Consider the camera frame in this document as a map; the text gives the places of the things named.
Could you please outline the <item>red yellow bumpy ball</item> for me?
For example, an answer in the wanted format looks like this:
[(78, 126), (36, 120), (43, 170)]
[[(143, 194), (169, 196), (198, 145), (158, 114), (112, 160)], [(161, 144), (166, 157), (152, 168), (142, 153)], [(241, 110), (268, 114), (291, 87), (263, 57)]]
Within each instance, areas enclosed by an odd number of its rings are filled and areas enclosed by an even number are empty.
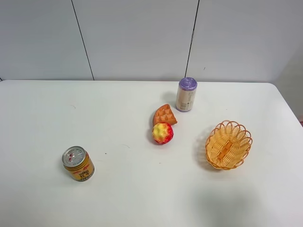
[(169, 123), (157, 123), (152, 129), (152, 137), (160, 145), (170, 142), (173, 136), (174, 131)]

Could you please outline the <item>orange woven basket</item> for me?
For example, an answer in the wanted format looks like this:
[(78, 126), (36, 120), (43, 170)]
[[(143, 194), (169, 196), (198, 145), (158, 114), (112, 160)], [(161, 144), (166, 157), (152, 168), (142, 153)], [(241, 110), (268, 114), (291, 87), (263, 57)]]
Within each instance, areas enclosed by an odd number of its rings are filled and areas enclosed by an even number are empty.
[(206, 139), (206, 160), (218, 170), (235, 169), (244, 163), (252, 143), (251, 133), (244, 125), (225, 120), (216, 125)]

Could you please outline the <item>gold drink can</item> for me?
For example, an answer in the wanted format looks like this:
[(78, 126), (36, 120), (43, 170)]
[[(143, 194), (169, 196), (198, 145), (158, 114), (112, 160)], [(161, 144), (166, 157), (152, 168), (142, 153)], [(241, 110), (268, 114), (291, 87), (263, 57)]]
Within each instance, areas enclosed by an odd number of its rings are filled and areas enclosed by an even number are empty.
[(68, 148), (62, 155), (62, 163), (71, 177), (78, 182), (90, 179), (95, 172), (88, 152), (80, 146)]

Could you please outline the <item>purple capped paper roll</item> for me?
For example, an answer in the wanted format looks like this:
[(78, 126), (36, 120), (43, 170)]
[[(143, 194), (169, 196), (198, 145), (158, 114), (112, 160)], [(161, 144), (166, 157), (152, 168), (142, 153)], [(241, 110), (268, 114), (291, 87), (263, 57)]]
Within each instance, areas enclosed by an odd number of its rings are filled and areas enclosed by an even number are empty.
[(188, 112), (192, 109), (197, 89), (197, 82), (194, 78), (185, 77), (178, 84), (176, 108), (181, 112)]

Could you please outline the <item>brown waffle slice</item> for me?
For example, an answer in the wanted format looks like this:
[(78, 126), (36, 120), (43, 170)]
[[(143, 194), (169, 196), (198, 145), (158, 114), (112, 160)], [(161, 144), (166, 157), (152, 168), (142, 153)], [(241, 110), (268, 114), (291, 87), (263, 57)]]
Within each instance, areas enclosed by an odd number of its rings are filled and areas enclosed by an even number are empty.
[(170, 125), (177, 124), (177, 119), (174, 116), (172, 109), (169, 104), (165, 104), (161, 107), (159, 107), (152, 120), (153, 126), (158, 123), (168, 123)]

